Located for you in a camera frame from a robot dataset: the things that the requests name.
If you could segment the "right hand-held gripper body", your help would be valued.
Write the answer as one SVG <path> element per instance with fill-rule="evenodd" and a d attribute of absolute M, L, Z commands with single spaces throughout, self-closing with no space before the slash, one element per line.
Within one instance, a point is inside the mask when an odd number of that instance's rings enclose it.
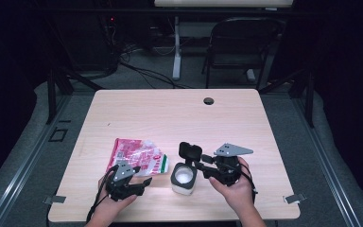
<path fill-rule="evenodd" d="M 219 172 L 216 179 L 227 186 L 233 185 L 242 175 L 238 157 L 252 153 L 253 150 L 250 148 L 243 148 L 230 143 L 223 144 L 214 152 L 213 162 Z"/>

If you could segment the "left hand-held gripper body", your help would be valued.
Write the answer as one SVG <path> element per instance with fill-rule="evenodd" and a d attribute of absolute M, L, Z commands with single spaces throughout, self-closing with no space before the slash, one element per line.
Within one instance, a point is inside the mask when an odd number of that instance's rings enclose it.
<path fill-rule="evenodd" d="M 106 180 L 106 190 L 114 201 L 126 199 L 140 193 L 138 184 L 130 184 L 134 173 L 132 166 L 121 162 L 110 168 L 110 175 Z"/>

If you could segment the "red and white plastic bag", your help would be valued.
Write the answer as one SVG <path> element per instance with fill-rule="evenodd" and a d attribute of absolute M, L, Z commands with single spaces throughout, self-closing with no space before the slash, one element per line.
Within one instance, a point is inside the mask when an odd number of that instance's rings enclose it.
<path fill-rule="evenodd" d="M 138 177 L 168 171 L 167 156 L 150 140 L 116 138 L 107 169 L 122 162 L 127 162 L 131 167 L 139 166 Z"/>

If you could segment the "clear jar with black lid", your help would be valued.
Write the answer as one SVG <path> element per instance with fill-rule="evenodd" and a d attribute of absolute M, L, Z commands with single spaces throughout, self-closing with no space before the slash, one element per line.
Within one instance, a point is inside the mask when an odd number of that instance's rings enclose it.
<path fill-rule="evenodd" d="M 198 173 L 195 163 L 200 161 L 201 154 L 201 147 L 180 142 L 179 156 L 183 158 L 184 162 L 176 163 L 172 171 L 170 181 L 174 192 L 185 196 L 193 193 Z"/>

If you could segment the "person's left hand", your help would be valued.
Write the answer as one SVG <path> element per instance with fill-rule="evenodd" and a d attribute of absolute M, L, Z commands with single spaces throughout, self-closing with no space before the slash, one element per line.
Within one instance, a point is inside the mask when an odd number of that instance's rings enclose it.
<path fill-rule="evenodd" d="M 136 195 L 131 195 L 124 200 L 114 201 L 108 196 L 106 185 L 103 185 L 99 196 L 99 205 L 96 207 L 93 217 L 115 221 L 117 216 L 136 199 Z"/>

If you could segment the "person's right hand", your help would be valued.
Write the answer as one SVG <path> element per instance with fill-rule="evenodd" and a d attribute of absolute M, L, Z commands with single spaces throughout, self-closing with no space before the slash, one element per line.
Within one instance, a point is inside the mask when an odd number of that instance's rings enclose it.
<path fill-rule="evenodd" d="M 212 187 L 225 198 L 226 202 L 231 206 L 239 218 L 243 219 L 253 217 L 257 214 L 257 210 L 252 199 L 252 186 L 248 180 L 249 165 L 241 157 L 238 158 L 238 161 L 242 174 L 235 184 L 227 186 L 213 177 L 209 178 L 209 182 Z"/>

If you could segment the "black metal stand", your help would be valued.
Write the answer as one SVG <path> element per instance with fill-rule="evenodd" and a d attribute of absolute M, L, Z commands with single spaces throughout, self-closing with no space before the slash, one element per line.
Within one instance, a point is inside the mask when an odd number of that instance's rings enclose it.
<path fill-rule="evenodd" d="M 283 77 L 281 79 L 277 79 L 275 82 L 272 82 L 270 85 L 265 86 L 264 88 L 259 90 L 261 95 L 266 94 L 277 87 L 285 84 L 289 80 L 293 80 L 293 85 L 288 91 L 288 94 L 292 98 L 300 98 L 305 92 L 305 102 L 304 102 L 304 119 L 310 128 L 314 127 L 313 123 L 313 103 L 314 103 L 314 94 L 315 94 L 315 76 L 312 70 L 310 69 L 300 69 L 292 74 Z"/>
<path fill-rule="evenodd" d="M 57 98 L 56 88 L 66 95 L 70 96 L 74 93 L 74 87 L 70 82 L 70 79 L 75 79 L 87 87 L 98 91 L 103 87 L 95 84 L 89 79 L 83 77 L 75 71 L 72 71 L 65 67 L 59 67 L 52 69 L 47 75 L 47 96 L 48 96 L 48 118 L 46 124 L 49 125 L 57 115 Z"/>

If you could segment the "white desk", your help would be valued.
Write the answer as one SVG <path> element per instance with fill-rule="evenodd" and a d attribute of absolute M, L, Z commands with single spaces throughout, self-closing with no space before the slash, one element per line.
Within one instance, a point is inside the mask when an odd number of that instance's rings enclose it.
<path fill-rule="evenodd" d="M 288 9 L 294 0 L 154 0 L 163 9 Z M 174 80 L 181 78 L 181 37 L 207 38 L 215 22 L 185 22 L 180 16 L 172 17 L 174 22 Z"/>

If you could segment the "black folding chair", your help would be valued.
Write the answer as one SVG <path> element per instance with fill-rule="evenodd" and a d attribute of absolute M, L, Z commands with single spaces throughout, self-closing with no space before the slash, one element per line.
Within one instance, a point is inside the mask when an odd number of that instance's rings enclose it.
<path fill-rule="evenodd" d="M 233 17 L 217 23 L 210 35 L 201 73 L 209 87 L 212 69 L 257 69 L 256 89 L 262 81 L 271 43 L 283 32 L 277 19 Z"/>

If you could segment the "dark equipment with red light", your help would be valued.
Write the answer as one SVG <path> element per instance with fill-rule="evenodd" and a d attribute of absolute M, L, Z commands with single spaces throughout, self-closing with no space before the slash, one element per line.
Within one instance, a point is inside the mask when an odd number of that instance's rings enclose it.
<path fill-rule="evenodd" d="M 108 73 L 112 74 L 117 71 L 120 62 L 120 50 L 116 40 L 117 26 L 112 16 L 99 16 L 104 41 L 109 48 L 109 66 Z"/>

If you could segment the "grey metal table bracket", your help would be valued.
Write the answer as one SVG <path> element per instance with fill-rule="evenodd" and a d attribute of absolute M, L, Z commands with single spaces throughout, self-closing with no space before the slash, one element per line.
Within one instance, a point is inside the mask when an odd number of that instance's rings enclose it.
<path fill-rule="evenodd" d="M 288 204 L 300 203 L 301 201 L 304 201 L 304 200 L 306 200 L 306 196 L 304 195 L 304 193 L 294 194 L 294 195 L 284 197 L 284 201 Z"/>
<path fill-rule="evenodd" d="M 51 196 L 51 197 L 45 197 L 43 203 L 52 205 L 53 203 L 64 203 L 65 200 L 66 198 L 64 196 Z"/>

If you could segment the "aluminium floor rail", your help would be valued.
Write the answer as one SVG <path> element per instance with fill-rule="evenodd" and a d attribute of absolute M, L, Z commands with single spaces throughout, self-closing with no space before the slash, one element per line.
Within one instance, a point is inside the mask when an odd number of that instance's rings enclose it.
<path fill-rule="evenodd" d="M 352 204 L 350 203 L 349 198 L 338 179 L 335 169 L 329 160 L 326 149 L 320 140 L 317 130 L 309 125 L 304 116 L 304 106 L 302 102 L 297 98 L 293 98 L 292 103 L 299 114 L 306 133 L 310 137 L 312 145 L 315 148 L 315 156 L 318 159 L 320 169 L 347 227 L 362 227 L 354 208 L 352 207 Z"/>
<path fill-rule="evenodd" d="M 48 137 L 70 99 L 71 96 L 58 98 L 58 104 L 55 107 L 57 113 L 47 124 L 48 100 L 43 96 L 38 97 L 37 106 L 29 122 L 0 168 L 0 227 L 3 226 L 9 211 L 23 190 L 43 153 Z"/>

